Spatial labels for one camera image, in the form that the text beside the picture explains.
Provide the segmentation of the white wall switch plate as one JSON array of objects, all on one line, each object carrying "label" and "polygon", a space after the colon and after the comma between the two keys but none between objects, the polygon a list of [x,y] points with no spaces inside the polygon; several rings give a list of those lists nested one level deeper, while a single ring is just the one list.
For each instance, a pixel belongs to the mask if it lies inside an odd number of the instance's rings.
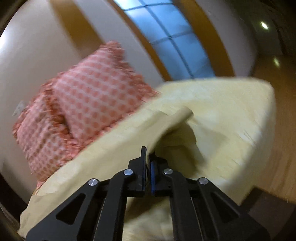
[{"label": "white wall switch plate", "polygon": [[16,106],[16,109],[14,110],[12,116],[19,116],[22,113],[22,111],[25,109],[25,107],[26,107],[26,102],[24,100],[21,100]]}]

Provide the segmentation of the blue glass window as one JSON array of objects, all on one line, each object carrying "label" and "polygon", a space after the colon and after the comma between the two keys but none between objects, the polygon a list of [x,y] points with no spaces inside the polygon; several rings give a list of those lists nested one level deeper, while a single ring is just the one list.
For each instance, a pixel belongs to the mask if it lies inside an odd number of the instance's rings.
[{"label": "blue glass window", "polygon": [[201,42],[173,1],[116,1],[157,53],[172,80],[214,77]]}]

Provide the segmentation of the khaki beige pants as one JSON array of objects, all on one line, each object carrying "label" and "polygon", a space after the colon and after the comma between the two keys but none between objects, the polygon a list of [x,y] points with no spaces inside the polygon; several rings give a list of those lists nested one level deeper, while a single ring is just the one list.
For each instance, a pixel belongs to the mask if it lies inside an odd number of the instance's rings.
[{"label": "khaki beige pants", "polygon": [[187,107],[172,113],[142,108],[86,147],[42,188],[53,193],[64,185],[80,187],[91,178],[107,180],[137,158],[142,146],[148,153],[156,152],[167,159],[172,168],[186,177],[193,177],[200,157],[195,134],[188,124],[192,117],[193,112]]}]

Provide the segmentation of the polka dot pillow rear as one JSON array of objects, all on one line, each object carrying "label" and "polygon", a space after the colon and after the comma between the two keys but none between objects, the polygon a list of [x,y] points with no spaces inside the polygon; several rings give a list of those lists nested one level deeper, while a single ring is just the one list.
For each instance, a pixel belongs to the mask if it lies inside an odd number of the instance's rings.
[{"label": "polka dot pillow rear", "polygon": [[13,127],[13,137],[37,178],[38,188],[82,150],[53,94],[54,83],[51,79],[41,86]]}]

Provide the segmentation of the polka dot pillow front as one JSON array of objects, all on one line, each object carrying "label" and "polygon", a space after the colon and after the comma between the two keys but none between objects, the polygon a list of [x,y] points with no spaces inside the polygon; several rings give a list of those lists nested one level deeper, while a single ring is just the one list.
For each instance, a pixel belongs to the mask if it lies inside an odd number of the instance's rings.
[{"label": "polka dot pillow front", "polygon": [[135,111],[156,95],[110,41],[57,77],[53,85],[70,133],[81,144]]}]

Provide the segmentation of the yellow patterned bedsheet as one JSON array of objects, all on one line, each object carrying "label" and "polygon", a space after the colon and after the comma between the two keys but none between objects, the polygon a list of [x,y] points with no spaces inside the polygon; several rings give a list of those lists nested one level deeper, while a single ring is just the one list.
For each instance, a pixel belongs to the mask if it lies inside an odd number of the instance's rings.
[{"label": "yellow patterned bedsheet", "polygon": [[[255,78],[210,78],[166,82],[157,91],[135,113],[142,108],[164,113],[189,108],[200,161],[195,176],[188,178],[206,177],[240,204],[263,173],[273,146],[276,106],[271,84]],[[22,237],[81,187],[64,185],[49,193],[42,186],[20,216]]]}]

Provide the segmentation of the polka dot pillow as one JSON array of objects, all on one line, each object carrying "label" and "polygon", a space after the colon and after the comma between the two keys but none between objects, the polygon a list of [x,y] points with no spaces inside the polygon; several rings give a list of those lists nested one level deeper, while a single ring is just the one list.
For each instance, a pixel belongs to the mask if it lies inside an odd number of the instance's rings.
[{"label": "polka dot pillow", "polygon": [[37,178],[38,188],[82,150],[53,94],[54,83],[51,79],[41,86],[13,127],[13,137]]},{"label": "polka dot pillow", "polygon": [[81,144],[135,111],[156,95],[110,41],[57,77],[53,85],[70,133]]}]

